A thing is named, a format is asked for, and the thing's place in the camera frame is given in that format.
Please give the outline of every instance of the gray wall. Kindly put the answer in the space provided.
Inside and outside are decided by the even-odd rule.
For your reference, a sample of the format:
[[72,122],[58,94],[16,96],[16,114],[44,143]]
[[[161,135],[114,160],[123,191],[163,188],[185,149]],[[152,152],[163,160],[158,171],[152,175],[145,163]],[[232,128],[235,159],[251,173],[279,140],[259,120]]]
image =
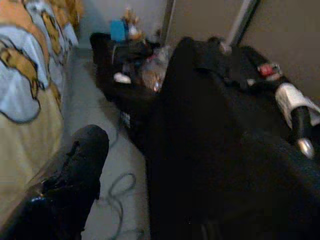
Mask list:
[[242,0],[176,0],[167,44],[175,47],[185,36],[196,40],[207,40],[212,36],[227,38],[242,2]]
[[108,32],[110,21],[121,18],[127,6],[141,18],[141,29],[152,37],[162,28],[167,0],[83,0],[83,3],[85,14],[80,23],[79,44],[88,48],[91,33]]
[[243,45],[277,62],[305,95],[320,103],[320,1],[262,0]]

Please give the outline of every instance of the white floor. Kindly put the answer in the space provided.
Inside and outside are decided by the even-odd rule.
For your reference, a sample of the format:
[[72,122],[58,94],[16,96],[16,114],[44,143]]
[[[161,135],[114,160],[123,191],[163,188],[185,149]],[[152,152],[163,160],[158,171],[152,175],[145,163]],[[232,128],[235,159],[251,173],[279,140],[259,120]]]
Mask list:
[[[116,139],[119,112],[108,102],[95,85],[95,70],[92,54],[88,50],[76,53],[72,81],[69,84],[68,113],[65,116],[67,135],[89,124],[104,129],[112,144]],[[145,160],[143,155],[130,142],[125,130],[121,130],[118,141],[109,151],[101,176],[101,197],[113,181],[123,173],[134,173],[137,178],[135,189],[120,198],[124,207],[122,232],[142,229],[149,232],[148,201],[146,188]],[[96,201],[88,217],[82,240],[107,240],[112,237],[119,224],[117,211],[104,200]],[[124,235],[120,240],[135,240],[134,234]]]

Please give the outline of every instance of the bedsheet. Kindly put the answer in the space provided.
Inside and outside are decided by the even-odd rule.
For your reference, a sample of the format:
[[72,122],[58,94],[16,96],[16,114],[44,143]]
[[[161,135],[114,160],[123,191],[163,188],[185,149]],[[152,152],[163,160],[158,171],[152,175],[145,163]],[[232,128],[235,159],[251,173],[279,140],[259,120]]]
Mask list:
[[65,64],[78,44],[66,2],[80,0],[0,0],[0,226],[60,146]]

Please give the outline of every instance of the red object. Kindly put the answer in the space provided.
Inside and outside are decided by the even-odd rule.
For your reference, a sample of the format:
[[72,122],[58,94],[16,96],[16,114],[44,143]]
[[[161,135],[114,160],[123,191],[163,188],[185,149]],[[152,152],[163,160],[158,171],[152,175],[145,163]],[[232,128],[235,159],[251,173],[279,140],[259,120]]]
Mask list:
[[274,72],[274,68],[271,64],[264,64],[264,65],[261,65],[259,68],[258,68],[260,74],[263,76],[263,77],[269,77],[273,74],[275,74]]

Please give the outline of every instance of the clear plastic bag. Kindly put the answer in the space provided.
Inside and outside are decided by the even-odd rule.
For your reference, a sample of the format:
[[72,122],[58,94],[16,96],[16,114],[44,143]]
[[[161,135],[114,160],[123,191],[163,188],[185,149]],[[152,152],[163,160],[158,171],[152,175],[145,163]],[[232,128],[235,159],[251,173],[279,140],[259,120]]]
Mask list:
[[143,84],[159,92],[166,77],[166,72],[170,60],[170,47],[165,46],[154,50],[154,54],[149,57],[141,68]]

